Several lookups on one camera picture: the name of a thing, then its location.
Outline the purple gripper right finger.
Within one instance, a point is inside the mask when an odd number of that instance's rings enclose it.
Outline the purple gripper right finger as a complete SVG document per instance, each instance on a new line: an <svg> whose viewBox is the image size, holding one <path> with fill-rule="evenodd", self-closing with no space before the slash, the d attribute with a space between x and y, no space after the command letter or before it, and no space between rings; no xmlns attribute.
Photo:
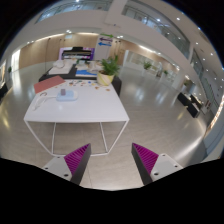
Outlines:
<svg viewBox="0 0 224 224"><path fill-rule="evenodd" d="M133 143L131 152L144 185L182 169L169 155L157 154L139 144Z"/></svg>

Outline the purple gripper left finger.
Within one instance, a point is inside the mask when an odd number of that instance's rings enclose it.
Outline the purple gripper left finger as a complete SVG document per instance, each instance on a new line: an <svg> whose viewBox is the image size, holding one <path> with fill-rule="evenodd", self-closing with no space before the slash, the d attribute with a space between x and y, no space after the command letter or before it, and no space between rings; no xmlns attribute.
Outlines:
<svg viewBox="0 0 224 224"><path fill-rule="evenodd" d="M86 144L66 156L54 157L43 167L43 170L79 185L90 155L91 144Z"/></svg>

